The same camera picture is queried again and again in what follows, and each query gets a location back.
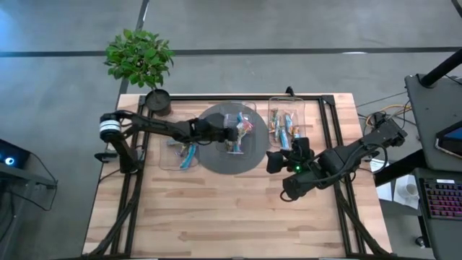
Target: keyboard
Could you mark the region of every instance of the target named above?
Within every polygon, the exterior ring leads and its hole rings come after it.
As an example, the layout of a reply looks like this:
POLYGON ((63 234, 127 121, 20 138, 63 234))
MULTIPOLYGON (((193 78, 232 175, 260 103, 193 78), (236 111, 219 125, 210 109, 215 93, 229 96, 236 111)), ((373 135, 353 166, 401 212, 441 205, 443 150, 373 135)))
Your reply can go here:
POLYGON ((431 218, 462 220, 462 183, 424 181, 425 196, 431 218))

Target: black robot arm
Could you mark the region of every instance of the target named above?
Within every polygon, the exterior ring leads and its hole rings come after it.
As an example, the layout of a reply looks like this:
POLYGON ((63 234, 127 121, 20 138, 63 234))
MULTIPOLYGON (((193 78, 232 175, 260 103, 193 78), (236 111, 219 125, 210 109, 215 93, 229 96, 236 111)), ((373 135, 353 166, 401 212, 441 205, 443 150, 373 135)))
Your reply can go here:
POLYGON ((283 167, 295 174, 282 181, 284 192, 293 201, 314 188, 325 189, 358 169, 361 159, 389 146, 401 146, 407 133, 393 120, 382 122, 373 132, 347 146, 326 149, 314 156, 308 138, 295 139, 292 151, 267 152, 266 170, 279 172, 283 167))
POLYGON ((100 138, 106 143, 111 143, 118 153, 121 173, 134 173, 141 167, 136 150, 131 149, 126 142, 128 137, 138 131, 169 136, 182 143, 237 140, 237 129, 214 125, 209 123, 208 118, 192 118, 173 123, 148 118, 127 110, 105 113, 100 117, 100 138), (131 120, 125 131, 122 131, 121 121, 123 119, 131 120))

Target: concrete floor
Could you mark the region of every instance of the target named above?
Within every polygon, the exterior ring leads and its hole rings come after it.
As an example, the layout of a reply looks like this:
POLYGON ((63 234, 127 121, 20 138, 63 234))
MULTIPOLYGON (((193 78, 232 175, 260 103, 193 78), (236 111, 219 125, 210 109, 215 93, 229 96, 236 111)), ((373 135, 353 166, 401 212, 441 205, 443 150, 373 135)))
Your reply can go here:
MULTIPOLYGON (((102 51, 134 29, 142 0, 3 0, 0 54, 9 51, 102 51)), ((448 0, 151 0, 144 29, 174 49, 388 48, 462 46, 462 19, 448 0)), ((357 104, 404 91, 404 77, 425 73, 450 53, 179 56, 166 80, 171 93, 352 92, 357 104)), ((37 153, 59 179, 53 210, 28 207, 14 259, 78 256, 90 218, 104 149, 98 118, 114 109, 120 82, 103 57, 0 58, 0 138, 37 153)), ((462 75, 462 69, 454 74, 462 75)), ((146 89, 129 87, 129 93, 146 89)), ((404 104, 405 95, 359 108, 404 104)), ((419 149, 406 125, 392 160, 419 149)), ((414 245, 417 218, 384 212, 400 256, 432 258, 414 245)))

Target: wrapped candy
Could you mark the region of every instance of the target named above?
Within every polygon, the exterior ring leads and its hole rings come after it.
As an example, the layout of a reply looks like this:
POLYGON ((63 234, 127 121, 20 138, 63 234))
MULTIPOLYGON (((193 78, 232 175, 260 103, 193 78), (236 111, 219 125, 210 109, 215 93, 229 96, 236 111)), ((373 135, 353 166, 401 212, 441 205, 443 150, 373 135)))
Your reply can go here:
POLYGON ((197 145, 190 144, 188 148, 188 155, 186 158, 181 162, 180 169, 187 169, 191 165, 191 161, 193 160, 193 156, 196 153, 197 145))
POLYGON ((281 144, 282 144, 282 149, 289 150, 289 140, 287 138, 287 133, 285 129, 281 129, 281 144))
POLYGON ((274 139, 277 141, 281 132, 281 117, 277 116, 274 124, 274 139))
POLYGON ((298 126, 292 128, 292 136, 294 138, 300 138, 300 128, 298 126))
POLYGON ((294 132, 293 130, 294 123, 292 122, 292 115, 289 113, 286 113, 285 118, 286 118, 286 131, 287 133, 292 134, 294 132))
POLYGON ((278 111, 277 108, 271 109, 271 117, 270 117, 269 121, 270 121, 270 123, 271 123, 271 128, 272 128, 272 130, 274 130, 274 124, 276 123, 277 111, 278 111))
POLYGON ((190 147, 189 144, 183 144, 181 146, 181 149, 180 151, 178 152, 175 152, 176 155, 178 155, 179 157, 184 157, 187 153, 188 153, 188 148, 190 147))
POLYGON ((237 115, 237 141, 236 142, 226 142, 226 148, 229 153, 233 154, 242 154, 240 148, 242 138, 250 133, 253 129, 253 124, 248 121, 248 118, 239 112, 237 115))

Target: table leg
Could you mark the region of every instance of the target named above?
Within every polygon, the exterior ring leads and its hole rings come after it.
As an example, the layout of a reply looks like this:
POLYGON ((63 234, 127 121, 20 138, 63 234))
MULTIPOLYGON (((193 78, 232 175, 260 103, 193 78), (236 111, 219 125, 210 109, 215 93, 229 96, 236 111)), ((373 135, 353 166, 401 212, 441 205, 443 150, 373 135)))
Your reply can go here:
POLYGON ((389 165, 379 173, 374 174, 375 186, 379 187, 396 178, 409 174, 415 168, 426 168, 424 152, 422 149, 416 151, 405 158, 389 165))

